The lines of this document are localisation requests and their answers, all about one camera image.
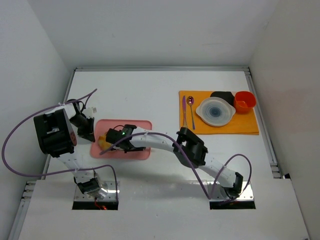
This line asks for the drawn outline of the orange plastic cup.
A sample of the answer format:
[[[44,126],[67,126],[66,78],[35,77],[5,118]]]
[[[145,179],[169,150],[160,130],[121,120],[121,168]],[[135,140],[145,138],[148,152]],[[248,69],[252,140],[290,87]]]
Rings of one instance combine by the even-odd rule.
[[[250,91],[238,91],[234,95],[233,105],[239,114],[250,112],[257,104],[256,97]]]

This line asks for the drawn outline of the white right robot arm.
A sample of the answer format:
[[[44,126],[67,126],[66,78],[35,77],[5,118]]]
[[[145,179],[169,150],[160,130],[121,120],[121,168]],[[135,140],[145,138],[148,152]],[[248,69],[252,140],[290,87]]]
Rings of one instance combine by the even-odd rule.
[[[120,150],[125,153],[139,152],[146,148],[173,153],[179,162],[193,172],[200,169],[214,178],[230,199],[242,192],[243,176],[209,155],[203,140],[186,127],[181,127],[173,139],[165,133],[153,132],[136,125],[125,124],[122,129],[109,129],[105,141],[110,146],[100,153]]]

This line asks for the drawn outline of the golden bread roll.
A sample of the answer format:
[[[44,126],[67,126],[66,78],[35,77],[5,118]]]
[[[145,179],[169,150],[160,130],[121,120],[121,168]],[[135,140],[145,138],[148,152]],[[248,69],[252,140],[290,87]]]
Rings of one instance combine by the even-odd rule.
[[[97,144],[102,151],[107,150],[112,144],[106,141],[106,135],[100,135],[98,137]]]

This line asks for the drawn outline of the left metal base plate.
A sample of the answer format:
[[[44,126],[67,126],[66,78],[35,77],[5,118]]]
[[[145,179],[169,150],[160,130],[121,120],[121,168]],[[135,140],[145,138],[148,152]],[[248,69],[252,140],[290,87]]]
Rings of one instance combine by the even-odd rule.
[[[116,194],[120,193],[120,189],[116,190],[115,183],[111,181],[103,181],[100,190],[95,195],[82,194],[78,187],[75,188],[73,200],[75,202],[116,202]]]

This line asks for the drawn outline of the aluminium table frame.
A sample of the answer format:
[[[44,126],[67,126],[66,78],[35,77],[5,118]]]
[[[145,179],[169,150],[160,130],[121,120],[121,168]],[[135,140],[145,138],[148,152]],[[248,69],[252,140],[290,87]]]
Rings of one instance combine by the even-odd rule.
[[[246,67],[78,68],[69,97],[96,89],[90,102],[98,119],[149,120],[174,134],[179,91],[253,90]],[[258,135],[213,134],[203,140],[213,158],[251,179],[254,209],[210,209],[193,172],[166,151],[147,160],[90,157],[102,178],[120,181],[118,210],[73,210],[76,186],[66,174],[35,184],[19,234],[21,240],[293,240],[308,234],[288,179],[276,179],[268,134],[258,107]]]

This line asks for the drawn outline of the orange cloth placemat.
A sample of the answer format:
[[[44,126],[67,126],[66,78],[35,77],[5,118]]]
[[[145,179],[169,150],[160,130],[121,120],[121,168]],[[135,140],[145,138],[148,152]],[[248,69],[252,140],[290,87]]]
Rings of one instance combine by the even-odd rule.
[[[182,98],[192,96],[194,98],[193,117],[195,130],[197,135],[212,135],[212,134],[240,134],[240,135],[258,135],[260,133],[255,111],[252,109],[249,113],[235,113],[232,120],[225,126],[214,127],[206,124],[197,114],[196,108],[203,100],[209,98],[211,91],[196,91],[196,90],[181,90],[179,91],[179,126],[183,127],[183,108]],[[187,127],[192,129],[192,118],[190,106],[186,106]]]

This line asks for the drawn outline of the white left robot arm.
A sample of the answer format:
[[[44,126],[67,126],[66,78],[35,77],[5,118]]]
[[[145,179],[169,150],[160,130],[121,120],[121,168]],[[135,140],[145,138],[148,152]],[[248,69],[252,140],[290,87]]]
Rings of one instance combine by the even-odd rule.
[[[66,104],[33,118],[39,147],[44,154],[61,161],[69,170],[74,170],[73,180],[83,195],[103,200],[106,192],[95,170],[83,168],[83,157],[76,152],[77,137],[91,143],[94,136],[94,111],[83,113],[80,102]]]

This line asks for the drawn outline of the metal base plate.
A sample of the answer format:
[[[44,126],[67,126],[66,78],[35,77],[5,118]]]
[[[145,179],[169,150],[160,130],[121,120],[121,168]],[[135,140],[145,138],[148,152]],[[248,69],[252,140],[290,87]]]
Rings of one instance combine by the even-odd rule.
[[[116,190],[115,183],[111,181],[103,181],[100,190],[95,195],[82,194],[78,187],[75,188],[73,200],[75,202],[116,202],[116,194],[120,193],[120,189]]]
[[[214,183],[214,181],[207,182],[207,189],[208,189],[209,194],[211,194],[213,183]],[[242,183],[241,194],[236,199],[237,201],[250,201],[250,200],[254,199],[254,194],[253,194],[251,184],[248,183],[248,185],[247,185],[247,183],[248,183],[247,181],[244,181]],[[221,201],[227,201],[229,199],[230,198],[227,196],[225,190],[220,186],[220,183],[217,182],[215,184],[215,188],[214,188],[213,195],[211,197],[211,201],[221,202]]]

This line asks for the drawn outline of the iridescent spoon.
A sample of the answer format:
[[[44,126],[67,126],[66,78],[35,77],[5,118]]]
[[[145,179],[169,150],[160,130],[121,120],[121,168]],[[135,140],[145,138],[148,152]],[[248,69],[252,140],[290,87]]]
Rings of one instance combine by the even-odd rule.
[[[190,114],[191,114],[191,123],[192,123],[192,129],[195,130],[195,121],[194,121],[194,114],[193,114],[193,105],[194,105],[194,98],[190,95],[187,97],[187,104],[190,107]]]

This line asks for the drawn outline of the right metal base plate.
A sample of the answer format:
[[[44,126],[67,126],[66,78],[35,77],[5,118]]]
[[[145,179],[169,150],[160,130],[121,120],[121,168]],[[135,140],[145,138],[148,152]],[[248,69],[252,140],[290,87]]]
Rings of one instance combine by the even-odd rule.
[[[214,183],[214,181],[207,182],[207,189],[208,189],[209,194],[211,194],[213,183]],[[250,201],[250,200],[254,199],[254,194],[253,194],[251,184],[248,183],[248,185],[247,185],[247,183],[248,183],[247,181],[244,181],[242,183],[241,194],[236,199],[237,201]],[[213,195],[211,197],[211,201],[221,202],[221,201],[227,201],[229,199],[230,198],[227,196],[225,190],[220,186],[220,183],[217,182],[215,184],[215,188],[214,188]]]

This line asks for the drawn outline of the black coaster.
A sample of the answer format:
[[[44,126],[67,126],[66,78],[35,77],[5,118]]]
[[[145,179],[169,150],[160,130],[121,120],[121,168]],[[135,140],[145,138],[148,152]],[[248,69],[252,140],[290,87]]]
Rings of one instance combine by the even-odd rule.
[[[229,105],[234,106],[235,96],[231,91],[214,91],[211,93],[210,97],[221,98],[225,100]]]

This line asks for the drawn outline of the iridescent table knife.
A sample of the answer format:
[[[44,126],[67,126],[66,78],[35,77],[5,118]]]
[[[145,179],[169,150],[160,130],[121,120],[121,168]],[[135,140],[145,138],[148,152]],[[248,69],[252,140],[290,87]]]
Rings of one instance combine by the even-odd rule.
[[[182,97],[182,113],[183,113],[183,127],[187,128],[187,103],[186,103],[186,96]]]

